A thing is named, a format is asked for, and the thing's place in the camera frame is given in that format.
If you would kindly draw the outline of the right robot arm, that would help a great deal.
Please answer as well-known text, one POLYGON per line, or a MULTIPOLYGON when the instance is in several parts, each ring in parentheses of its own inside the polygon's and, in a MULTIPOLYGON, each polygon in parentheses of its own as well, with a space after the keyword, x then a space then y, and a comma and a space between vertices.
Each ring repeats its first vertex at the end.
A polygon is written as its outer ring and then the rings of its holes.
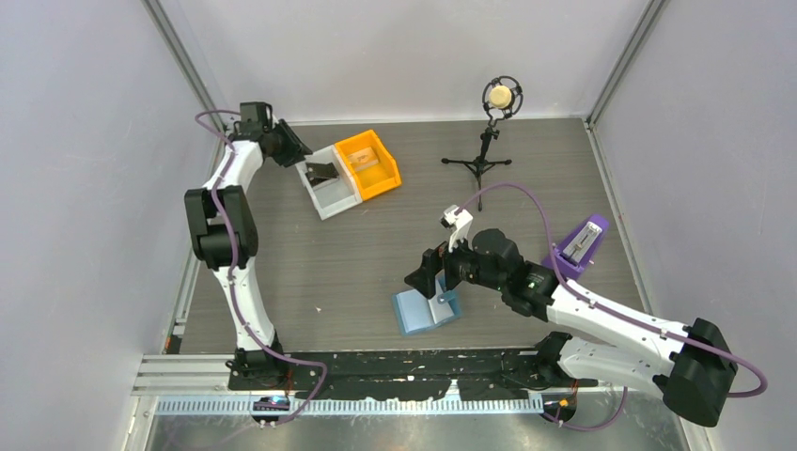
POLYGON ((567 327, 536 346, 535 369, 549 385, 607 381, 659 398, 681 418, 712 428, 738 372, 719 328, 687 325, 612 302, 554 270, 528 261, 497 228, 450 248, 426 250, 405 283, 428 299, 466 282, 496 290, 512 311, 567 327))

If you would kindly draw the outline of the blue card holder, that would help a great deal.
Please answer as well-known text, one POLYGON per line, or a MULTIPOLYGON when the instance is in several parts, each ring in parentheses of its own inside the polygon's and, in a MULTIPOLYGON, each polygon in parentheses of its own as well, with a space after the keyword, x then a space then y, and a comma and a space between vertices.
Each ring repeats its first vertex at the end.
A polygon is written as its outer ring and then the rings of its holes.
POLYGON ((444 291, 445 279, 438 276, 435 295, 426 299, 415 289, 394 294, 392 305, 402 335, 421 334, 444 326, 461 316, 456 291, 444 291))

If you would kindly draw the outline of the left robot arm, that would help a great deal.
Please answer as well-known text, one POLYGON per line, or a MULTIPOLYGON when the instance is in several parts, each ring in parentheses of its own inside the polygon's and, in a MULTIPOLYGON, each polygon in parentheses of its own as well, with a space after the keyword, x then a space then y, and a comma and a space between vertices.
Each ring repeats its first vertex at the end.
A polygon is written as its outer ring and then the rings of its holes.
POLYGON ((247 200, 254 175, 268 159, 283 167, 304 160, 309 149, 265 101, 241 103, 227 132, 218 132, 223 155, 210 178, 188 190, 184 206, 195 257, 211 271, 227 300, 235 348, 227 361, 234 381, 280 387, 290 373, 258 286, 258 228, 247 200))

